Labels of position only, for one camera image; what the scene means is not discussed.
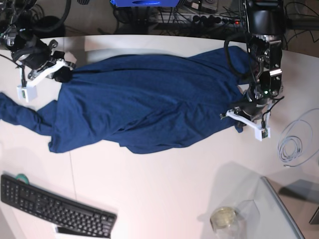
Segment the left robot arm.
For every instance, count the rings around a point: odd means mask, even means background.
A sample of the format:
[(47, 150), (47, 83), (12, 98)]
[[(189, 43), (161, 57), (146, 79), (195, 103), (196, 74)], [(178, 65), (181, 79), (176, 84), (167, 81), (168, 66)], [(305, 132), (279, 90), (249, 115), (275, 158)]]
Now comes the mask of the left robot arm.
[[(244, 98), (231, 104), (236, 115), (255, 121), (265, 118), (263, 109), (280, 100), (282, 91), (282, 45), (286, 31), (281, 0), (241, 0), (239, 18), (242, 31), (227, 37), (224, 51), (232, 73), (248, 82)], [(244, 38), (249, 70), (236, 70), (230, 58), (229, 42)]]

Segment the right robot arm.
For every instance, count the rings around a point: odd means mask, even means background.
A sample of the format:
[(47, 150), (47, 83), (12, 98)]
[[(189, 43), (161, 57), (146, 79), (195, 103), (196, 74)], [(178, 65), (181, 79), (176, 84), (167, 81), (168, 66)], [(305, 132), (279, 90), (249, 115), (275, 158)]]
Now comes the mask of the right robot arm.
[(71, 1), (66, 1), (61, 18), (43, 17), (33, 21), (34, 0), (0, 2), (0, 47), (10, 52), (8, 60), (20, 70), (22, 87), (49, 78), (67, 83), (76, 65), (65, 60), (65, 52), (56, 50), (58, 42), (44, 43), (40, 36), (62, 33)]

